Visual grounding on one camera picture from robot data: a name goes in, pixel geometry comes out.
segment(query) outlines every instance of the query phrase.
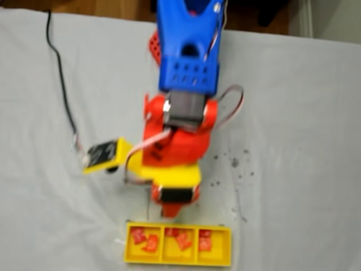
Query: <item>hole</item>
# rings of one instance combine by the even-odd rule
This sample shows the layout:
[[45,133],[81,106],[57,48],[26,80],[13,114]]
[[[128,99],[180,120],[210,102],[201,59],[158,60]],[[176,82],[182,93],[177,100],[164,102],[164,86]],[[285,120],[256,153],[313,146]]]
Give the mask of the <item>hole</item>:
[[191,56],[193,58],[198,58],[199,57],[199,52],[198,49],[195,45],[193,44],[186,44],[183,49],[182,49],[182,53],[183,56]]

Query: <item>wire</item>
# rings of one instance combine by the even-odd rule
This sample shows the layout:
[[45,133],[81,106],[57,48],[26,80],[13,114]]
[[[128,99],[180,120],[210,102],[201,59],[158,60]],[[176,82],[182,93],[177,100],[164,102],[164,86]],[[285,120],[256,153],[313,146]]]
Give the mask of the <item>wire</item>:
[[223,92],[223,94],[217,99],[218,103],[221,102],[225,98],[225,96],[227,96],[227,94],[230,93],[231,91],[236,91],[236,92],[239,92],[241,94],[241,97],[240,97],[240,99],[238,101],[238,104],[224,119],[217,122],[214,125],[213,129],[220,129],[221,127],[223,127],[224,125],[229,123],[242,109],[242,105],[244,103],[244,89],[240,85],[231,85],[231,86],[229,86]]
[[226,24],[227,24],[227,10],[228,10],[228,0],[226,0],[226,2],[224,4],[224,9],[223,9],[224,21],[223,21],[222,30],[225,29]]
[[149,179],[132,179],[128,176],[128,167],[129,167],[130,158],[137,152],[144,150],[145,148],[152,146],[154,143],[167,138],[170,134],[171,134],[171,129],[165,129],[163,132],[156,134],[153,137],[149,137],[148,139],[138,143],[128,152],[127,157],[125,159],[125,166],[124,166],[124,182],[125,183],[128,183],[130,181],[131,183],[134,183],[137,185],[142,185],[142,184],[147,184],[149,182],[152,182],[152,180],[149,180]]
[[50,48],[53,50],[53,52],[56,54],[56,58],[58,60],[58,69],[59,69],[59,77],[60,77],[60,83],[61,83],[61,91],[63,93],[63,101],[64,101],[64,105],[65,105],[65,110],[67,112],[67,116],[68,116],[70,125],[71,125],[72,130],[73,130],[73,140],[74,140],[75,149],[77,151],[81,151],[81,152],[84,153],[83,148],[82,148],[82,146],[80,144],[77,127],[75,125],[75,122],[74,122],[74,119],[73,119],[73,116],[71,114],[69,104],[68,104],[67,88],[65,86],[65,80],[64,80],[64,75],[63,75],[63,66],[61,64],[60,53],[50,41],[49,32],[50,32],[50,22],[51,22],[51,10],[48,10],[47,12],[48,12],[48,16],[47,16],[47,23],[46,23],[46,41],[47,41],[47,44],[50,46]]
[[[227,24],[227,9],[228,9],[228,0],[225,0],[222,5],[221,8],[223,8],[223,16],[224,16],[224,22],[222,25],[222,30],[224,30],[224,28],[226,27]],[[208,55],[210,54],[210,51],[212,50],[212,48],[215,45],[215,42],[218,39],[218,30],[219,30],[219,20],[217,20],[217,24],[215,26],[215,31],[212,37],[212,40],[210,41],[210,44],[208,46],[207,52],[204,55],[203,61],[206,61],[208,58]]]

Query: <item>black cable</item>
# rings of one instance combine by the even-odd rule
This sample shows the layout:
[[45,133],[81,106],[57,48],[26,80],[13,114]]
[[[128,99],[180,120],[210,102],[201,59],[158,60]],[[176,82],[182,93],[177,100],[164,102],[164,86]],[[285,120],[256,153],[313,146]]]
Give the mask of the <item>black cable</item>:
[[55,52],[56,58],[58,59],[59,76],[60,76],[61,90],[63,92],[63,100],[64,100],[64,105],[65,105],[65,110],[67,111],[68,119],[69,119],[70,125],[72,126],[73,133],[74,133],[74,135],[76,135],[77,128],[75,126],[75,122],[73,120],[72,114],[69,109],[67,90],[65,87],[65,81],[64,81],[64,76],[63,76],[63,67],[61,66],[60,54],[59,54],[58,50],[54,47],[54,45],[51,44],[50,37],[49,37],[51,10],[48,10],[47,12],[48,12],[48,17],[47,17],[47,23],[46,23],[46,40],[47,40],[47,44],[49,44],[50,48]]

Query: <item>wooden floor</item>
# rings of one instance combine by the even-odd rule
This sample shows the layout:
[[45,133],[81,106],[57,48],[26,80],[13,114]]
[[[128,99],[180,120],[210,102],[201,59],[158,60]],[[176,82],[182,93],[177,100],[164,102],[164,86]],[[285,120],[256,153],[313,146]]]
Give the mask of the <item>wooden floor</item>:
[[[139,21],[155,21],[150,0],[3,0],[3,7],[28,8]],[[288,10],[284,7],[268,27],[257,25],[257,10],[242,7],[228,9],[226,29],[271,34],[288,34]]]

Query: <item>wall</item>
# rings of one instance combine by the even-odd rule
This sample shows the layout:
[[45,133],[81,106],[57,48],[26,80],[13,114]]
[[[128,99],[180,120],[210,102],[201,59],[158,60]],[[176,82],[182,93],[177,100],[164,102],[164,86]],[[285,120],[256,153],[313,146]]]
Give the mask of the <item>wall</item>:
[[361,44],[361,0],[292,0],[289,32]]

